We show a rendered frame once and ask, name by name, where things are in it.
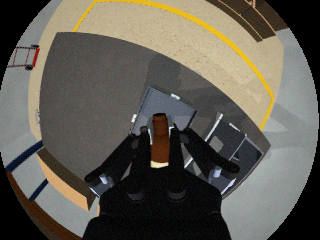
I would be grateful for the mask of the dark grey square tray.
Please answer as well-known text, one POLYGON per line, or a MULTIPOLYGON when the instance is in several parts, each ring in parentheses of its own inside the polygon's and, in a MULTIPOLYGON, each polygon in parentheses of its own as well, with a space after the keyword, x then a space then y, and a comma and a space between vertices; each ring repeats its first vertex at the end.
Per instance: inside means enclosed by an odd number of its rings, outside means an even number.
POLYGON ((156 113, 166 113, 166 118, 171 115, 173 123, 183 131, 184 128, 190 128, 198 112, 199 110, 190 105, 148 86, 129 134, 140 135, 139 128, 146 126, 149 117, 156 113))

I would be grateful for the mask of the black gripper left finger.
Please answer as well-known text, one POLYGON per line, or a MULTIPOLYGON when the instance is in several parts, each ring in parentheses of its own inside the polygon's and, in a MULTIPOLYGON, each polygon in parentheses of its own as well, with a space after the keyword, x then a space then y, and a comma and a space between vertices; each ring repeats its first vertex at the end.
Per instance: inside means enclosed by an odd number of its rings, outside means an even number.
POLYGON ((132 200, 140 200, 145 196, 147 167, 151 167, 154 136, 152 120, 153 117, 149 117, 147 125, 140 127, 140 135, 129 134, 101 166, 85 176, 86 184, 98 198, 120 182, 130 164, 125 191, 132 200))

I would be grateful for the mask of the black crate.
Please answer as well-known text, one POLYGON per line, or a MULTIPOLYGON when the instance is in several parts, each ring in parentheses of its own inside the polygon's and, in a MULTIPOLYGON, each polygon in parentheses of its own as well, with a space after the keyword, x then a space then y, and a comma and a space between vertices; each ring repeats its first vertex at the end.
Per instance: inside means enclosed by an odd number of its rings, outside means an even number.
MULTIPOLYGON (((264 154, 247 136, 221 119, 206 142, 216 150, 220 156, 240 167, 240 171, 231 189, 224 192, 222 194, 222 198, 233 190, 248 175, 264 154), (248 140, 249 143, 245 139, 248 140)), ((185 169, 207 182, 206 177, 203 175, 193 159, 185 169)))

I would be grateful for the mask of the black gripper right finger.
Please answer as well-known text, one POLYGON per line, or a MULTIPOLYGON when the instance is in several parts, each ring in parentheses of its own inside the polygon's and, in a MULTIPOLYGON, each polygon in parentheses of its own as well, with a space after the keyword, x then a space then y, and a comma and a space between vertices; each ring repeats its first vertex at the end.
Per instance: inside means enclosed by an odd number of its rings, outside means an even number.
POLYGON ((167 120, 170 137, 166 183, 168 196, 172 199, 181 199, 185 196, 187 190, 181 143, 184 143, 185 148, 206 177, 207 182, 216 187, 221 194, 229 191, 240 171, 240 167, 220 156, 191 128, 184 128, 183 131, 180 131, 173 123, 171 115, 167 115, 167 120))

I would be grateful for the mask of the brown bottle with cream label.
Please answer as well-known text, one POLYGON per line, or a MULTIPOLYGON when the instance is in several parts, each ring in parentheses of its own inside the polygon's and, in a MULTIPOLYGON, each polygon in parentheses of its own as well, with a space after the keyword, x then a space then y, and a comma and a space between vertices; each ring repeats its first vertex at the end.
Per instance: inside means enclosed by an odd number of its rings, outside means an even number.
POLYGON ((153 143, 151 144, 152 167, 163 167, 168 165, 170 137, 166 113, 153 115, 153 143))

